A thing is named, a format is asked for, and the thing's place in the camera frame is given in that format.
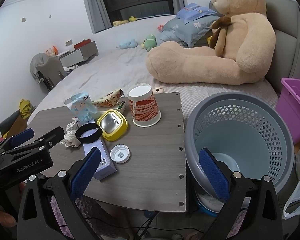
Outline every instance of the purple plastic bin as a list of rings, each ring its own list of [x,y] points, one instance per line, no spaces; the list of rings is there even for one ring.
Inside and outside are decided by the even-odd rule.
[[[293,144],[300,142],[300,79],[282,78],[283,88],[276,111],[286,122]]]

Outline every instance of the bed headboard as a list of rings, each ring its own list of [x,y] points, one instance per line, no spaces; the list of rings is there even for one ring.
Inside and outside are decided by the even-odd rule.
[[[300,7],[292,0],[266,0],[276,45],[266,79],[280,93],[282,77],[300,79]]]

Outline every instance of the wall outlet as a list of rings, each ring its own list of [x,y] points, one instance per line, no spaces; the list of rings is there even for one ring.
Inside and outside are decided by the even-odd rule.
[[[72,45],[73,43],[72,43],[72,40],[69,40],[69,41],[67,41],[66,42],[66,46],[68,47],[68,46],[70,46],[70,45]]]

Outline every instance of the green stuffed animal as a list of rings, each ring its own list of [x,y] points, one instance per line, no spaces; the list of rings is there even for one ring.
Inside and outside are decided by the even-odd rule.
[[[153,49],[156,46],[157,46],[157,39],[155,38],[155,36],[153,34],[146,36],[146,39],[141,44],[141,47],[143,49],[146,49],[147,51],[150,51],[151,49]]]

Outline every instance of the blue gripper pad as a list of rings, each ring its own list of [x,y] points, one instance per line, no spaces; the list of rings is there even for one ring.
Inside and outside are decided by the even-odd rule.
[[[205,149],[199,153],[199,163],[217,196],[227,202],[230,198],[229,181]]]
[[[101,153],[97,147],[91,149],[92,154],[88,154],[84,159],[84,164],[78,170],[71,180],[70,185],[70,199],[75,201],[82,197],[94,173],[100,165]]]
[[[34,131],[32,129],[27,129],[12,138],[10,138],[10,145],[15,148],[25,143],[26,141],[34,137]]]

